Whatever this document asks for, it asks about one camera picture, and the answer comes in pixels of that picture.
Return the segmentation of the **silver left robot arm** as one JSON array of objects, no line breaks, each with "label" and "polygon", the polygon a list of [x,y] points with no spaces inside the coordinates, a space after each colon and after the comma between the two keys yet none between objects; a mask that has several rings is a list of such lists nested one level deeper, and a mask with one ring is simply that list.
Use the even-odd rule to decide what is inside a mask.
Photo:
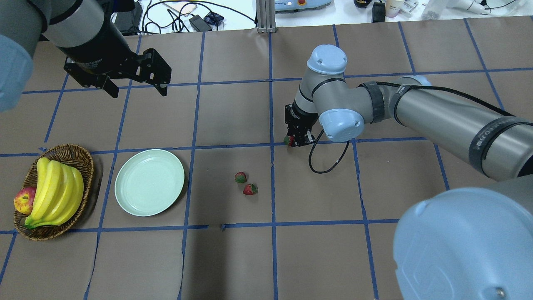
[{"label": "silver left robot arm", "polygon": [[118,97],[114,79],[150,84],[167,95],[172,69],[155,50],[140,55],[97,0],[2,0],[0,110],[17,106],[45,37],[66,55],[64,70],[83,87]]}]

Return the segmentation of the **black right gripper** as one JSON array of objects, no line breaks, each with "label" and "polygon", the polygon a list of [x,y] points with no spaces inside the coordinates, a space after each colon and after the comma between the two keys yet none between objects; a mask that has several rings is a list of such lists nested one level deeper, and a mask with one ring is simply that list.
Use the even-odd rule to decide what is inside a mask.
[{"label": "black right gripper", "polygon": [[285,123],[287,135],[294,136],[294,147],[313,144],[316,141],[312,128],[318,120],[318,114],[301,110],[296,104],[285,106]]}]

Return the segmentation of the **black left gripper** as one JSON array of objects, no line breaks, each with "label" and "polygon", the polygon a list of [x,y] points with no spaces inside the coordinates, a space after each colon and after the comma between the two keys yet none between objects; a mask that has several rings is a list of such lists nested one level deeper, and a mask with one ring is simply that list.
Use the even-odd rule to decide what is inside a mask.
[{"label": "black left gripper", "polygon": [[112,79],[131,79],[153,85],[162,97],[167,96],[172,68],[155,49],[137,55],[132,51],[93,62],[76,62],[67,58],[65,71],[82,86],[98,86],[112,98],[118,98],[119,88]]}]

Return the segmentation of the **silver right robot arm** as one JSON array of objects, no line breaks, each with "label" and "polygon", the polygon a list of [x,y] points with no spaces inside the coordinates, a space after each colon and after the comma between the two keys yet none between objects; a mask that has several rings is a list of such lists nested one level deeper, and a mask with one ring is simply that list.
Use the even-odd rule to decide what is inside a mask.
[{"label": "silver right robot arm", "polygon": [[442,192],[410,207],[396,226],[396,279],[405,300],[531,300],[532,122],[421,75],[350,89],[334,45],[311,53],[285,106],[289,146],[332,142],[393,119],[495,180]]}]

